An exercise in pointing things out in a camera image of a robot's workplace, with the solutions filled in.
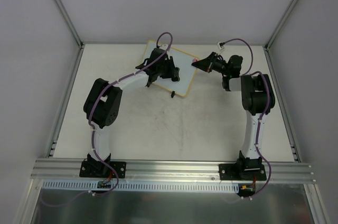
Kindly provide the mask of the yellow framed small whiteboard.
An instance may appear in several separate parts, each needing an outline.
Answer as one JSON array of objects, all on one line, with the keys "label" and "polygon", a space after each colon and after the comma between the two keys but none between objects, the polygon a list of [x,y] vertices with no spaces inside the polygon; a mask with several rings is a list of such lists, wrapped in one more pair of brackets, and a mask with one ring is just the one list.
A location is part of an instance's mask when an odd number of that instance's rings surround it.
[{"label": "yellow framed small whiteboard", "polygon": [[161,87],[169,92],[175,91],[176,96],[185,97],[189,93],[190,86],[197,71],[197,68],[191,66],[192,61],[194,58],[198,60],[199,58],[174,47],[170,48],[169,56],[173,57],[175,66],[180,69],[180,80],[174,82],[171,79],[158,77],[152,85]]}]

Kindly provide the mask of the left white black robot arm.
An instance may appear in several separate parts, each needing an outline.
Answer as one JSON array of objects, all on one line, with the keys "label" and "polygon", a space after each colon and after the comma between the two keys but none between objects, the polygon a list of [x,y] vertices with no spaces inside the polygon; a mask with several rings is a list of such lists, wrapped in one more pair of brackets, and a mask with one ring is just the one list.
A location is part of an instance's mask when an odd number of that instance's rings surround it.
[{"label": "left white black robot arm", "polygon": [[126,163],[111,160],[108,127],[117,119],[123,94],[150,87],[158,78],[180,80],[179,68],[168,55],[168,45],[156,46],[132,72],[110,83],[102,78],[94,81],[83,106],[91,127],[91,150],[82,161],[81,178],[125,178]]}]

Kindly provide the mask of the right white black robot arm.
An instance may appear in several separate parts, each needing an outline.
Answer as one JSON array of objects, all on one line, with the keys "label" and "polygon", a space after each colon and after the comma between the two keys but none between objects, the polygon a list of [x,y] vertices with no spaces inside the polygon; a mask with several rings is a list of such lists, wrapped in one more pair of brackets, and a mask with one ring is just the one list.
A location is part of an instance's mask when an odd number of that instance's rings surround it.
[{"label": "right white black robot arm", "polygon": [[266,118],[275,105],[269,75],[256,72],[241,75],[243,57],[232,55],[228,61],[212,52],[202,60],[195,60],[192,66],[204,72],[216,71],[222,74],[225,91],[241,92],[241,102],[246,111],[245,139],[239,156],[233,164],[219,164],[222,181],[267,180],[261,153],[261,141]]}]

